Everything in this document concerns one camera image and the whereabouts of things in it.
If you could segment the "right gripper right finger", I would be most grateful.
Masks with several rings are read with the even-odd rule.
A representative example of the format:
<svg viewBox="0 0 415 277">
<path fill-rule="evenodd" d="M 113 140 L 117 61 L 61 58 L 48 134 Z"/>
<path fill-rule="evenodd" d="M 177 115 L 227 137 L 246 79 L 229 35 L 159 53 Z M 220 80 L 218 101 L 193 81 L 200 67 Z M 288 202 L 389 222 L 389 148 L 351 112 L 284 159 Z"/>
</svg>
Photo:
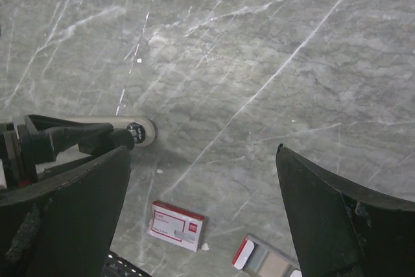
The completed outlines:
<svg viewBox="0 0 415 277">
<path fill-rule="evenodd" d="M 328 171 L 280 144 L 279 186 L 303 276 L 413 276 L 414 203 Z"/>
</svg>

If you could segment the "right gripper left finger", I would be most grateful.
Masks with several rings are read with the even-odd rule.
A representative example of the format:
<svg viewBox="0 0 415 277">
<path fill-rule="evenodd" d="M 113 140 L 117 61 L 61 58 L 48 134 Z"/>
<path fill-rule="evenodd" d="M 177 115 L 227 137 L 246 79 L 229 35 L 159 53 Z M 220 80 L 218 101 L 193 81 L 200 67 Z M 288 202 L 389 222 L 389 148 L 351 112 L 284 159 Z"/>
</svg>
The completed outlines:
<svg viewBox="0 0 415 277">
<path fill-rule="evenodd" d="M 130 162 L 120 147 L 30 186 L 1 190 L 1 275 L 100 276 Z"/>
</svg>

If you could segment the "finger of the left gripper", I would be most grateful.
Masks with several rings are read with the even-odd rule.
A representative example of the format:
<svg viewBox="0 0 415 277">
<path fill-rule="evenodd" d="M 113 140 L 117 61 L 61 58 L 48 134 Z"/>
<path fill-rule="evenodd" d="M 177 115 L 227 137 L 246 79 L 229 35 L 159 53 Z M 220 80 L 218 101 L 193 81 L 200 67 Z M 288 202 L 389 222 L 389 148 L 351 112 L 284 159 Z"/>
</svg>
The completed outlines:
<svg viewBox="0 0 415 277">
<path fill-rule="evenodd" d="M 118 147 L 134 148 L 134 122 L 99 117 L 76 121 L 26 115 L 23 122 L 1 123 L 1 189 L 38 182 L 36 166 L 55 162 L 71 147 L 100 156 Z"/>
</svg>

